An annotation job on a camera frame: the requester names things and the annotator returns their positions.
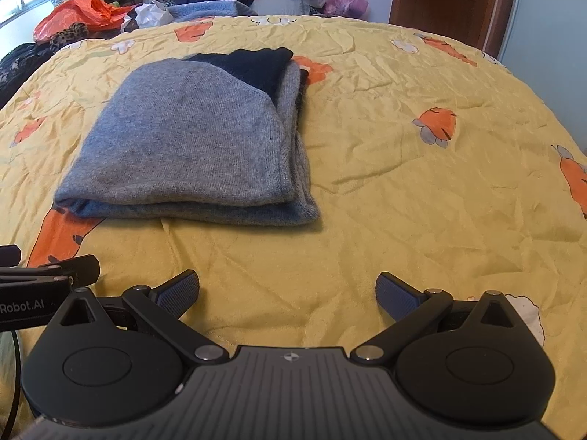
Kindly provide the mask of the grey navy knit sweater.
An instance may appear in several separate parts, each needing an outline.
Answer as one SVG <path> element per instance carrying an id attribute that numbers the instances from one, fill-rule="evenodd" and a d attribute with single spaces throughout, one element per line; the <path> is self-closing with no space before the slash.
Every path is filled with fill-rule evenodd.
<path id="1" fill-rule="evenodd" d="M 54 203 L 77 217 L 310 224 L 308 79 L 287 48 L 145 64 L 98 115 Z"/>

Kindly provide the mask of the yellow cartoon print bedspread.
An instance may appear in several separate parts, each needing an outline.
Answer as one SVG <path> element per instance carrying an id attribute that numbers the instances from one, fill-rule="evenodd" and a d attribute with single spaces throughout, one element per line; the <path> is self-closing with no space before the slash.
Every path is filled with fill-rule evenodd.
<path id="1" fill-rule="evenodd" d="M 188 220 L 80 223 L 52 198 L 126 76 L 167 58 L 286 47 L 309 72 L 300 132 L 320 219 L 306 227 Z M 240 344 L 352 348 L 390 322 L 374 282 L 474 300 L 502 291 L 556 370 L 546 424 L 586 432 L 586 158 L 522 81 L 475 48 L 342 18 L 225 17 L 86 40 L 1 112 L 1 241 L 39 259 L 95 255 L 99 295 L 186 269 L 185 321 Z"/>

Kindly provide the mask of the dark floral garment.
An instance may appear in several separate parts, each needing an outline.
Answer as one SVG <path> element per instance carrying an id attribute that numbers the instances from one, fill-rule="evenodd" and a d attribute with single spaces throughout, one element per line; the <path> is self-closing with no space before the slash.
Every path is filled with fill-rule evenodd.
<path id="1" fill-rule="evenodd" d="M 53 51 L 49 43 L 25 43 L 19 45 L 1 60 L 0 107 L 3 108 L 21 85 L 42 64 L 50 60 Z"/>

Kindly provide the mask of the leopard print cloth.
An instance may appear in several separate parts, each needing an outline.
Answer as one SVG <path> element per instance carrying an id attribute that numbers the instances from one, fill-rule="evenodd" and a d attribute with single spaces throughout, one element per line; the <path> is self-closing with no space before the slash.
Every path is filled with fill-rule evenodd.
<path id="1" fill-rule="evenodd" d="M 74 23 L 69 28 L 60 30 L 50 37 L 49 45 L 52 52 L 57 52 L 65 46 L 88 38 L 88 26 L 84 23 Z"/>

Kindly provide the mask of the orange plastic bag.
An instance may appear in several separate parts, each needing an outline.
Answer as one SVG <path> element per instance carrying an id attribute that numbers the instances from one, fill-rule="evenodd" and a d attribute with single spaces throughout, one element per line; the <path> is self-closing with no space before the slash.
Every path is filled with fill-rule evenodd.
<path id="1" fill-rule="evenodd" d="M 33 39 L 37 43 L 49 41 L 75 23 L 84 24 L 90 33 L 119 29 L 125 15 L 133 8 L 133 5 L 117 7 L 103 0 L 68 0 L 39 22 Z"/>

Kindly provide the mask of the white crumpled plastic bag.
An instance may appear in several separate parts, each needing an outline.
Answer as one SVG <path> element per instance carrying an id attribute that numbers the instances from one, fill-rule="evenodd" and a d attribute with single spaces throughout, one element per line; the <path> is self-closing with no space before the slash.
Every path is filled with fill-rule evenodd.
<path id="1" fill-rule="evenodd" d="M 124 16 L 121 30 L 132 32 L 136 29 L 164 26 L 172 21 L 173 16 L 165 7 L 153 3 L 143 3 L 131 9 Z"/>

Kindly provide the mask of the blue knit blanket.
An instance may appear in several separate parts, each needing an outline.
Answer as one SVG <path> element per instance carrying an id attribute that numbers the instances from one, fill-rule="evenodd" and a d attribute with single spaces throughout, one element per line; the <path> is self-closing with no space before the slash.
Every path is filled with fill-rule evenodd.
<path id="1" fill-rule="evenodd" d="M 209 17 L 257 16 L 249 6 L 237 0 L 213 0 L 172 5 L 167 7 L 175 23 Z"/>

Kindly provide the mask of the brown wooden door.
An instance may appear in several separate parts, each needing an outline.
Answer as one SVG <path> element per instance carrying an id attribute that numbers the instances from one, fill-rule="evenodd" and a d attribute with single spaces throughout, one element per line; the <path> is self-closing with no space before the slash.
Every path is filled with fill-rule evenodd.
<path id="1" fill-rule="evenodd" d="M 513 0 L 392 0 L 389 22 L 499 54 Z"/>

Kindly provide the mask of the pink plastic bag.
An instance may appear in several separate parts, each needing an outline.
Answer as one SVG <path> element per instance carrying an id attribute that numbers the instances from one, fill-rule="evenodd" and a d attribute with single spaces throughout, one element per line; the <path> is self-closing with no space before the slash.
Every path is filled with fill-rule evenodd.
<path id="1" fill-rule="evenodd" d="M 367 13 L 368 6 L 368 0 L 327 0 L 323 13 L 329 17 L 361 19 Z"/>

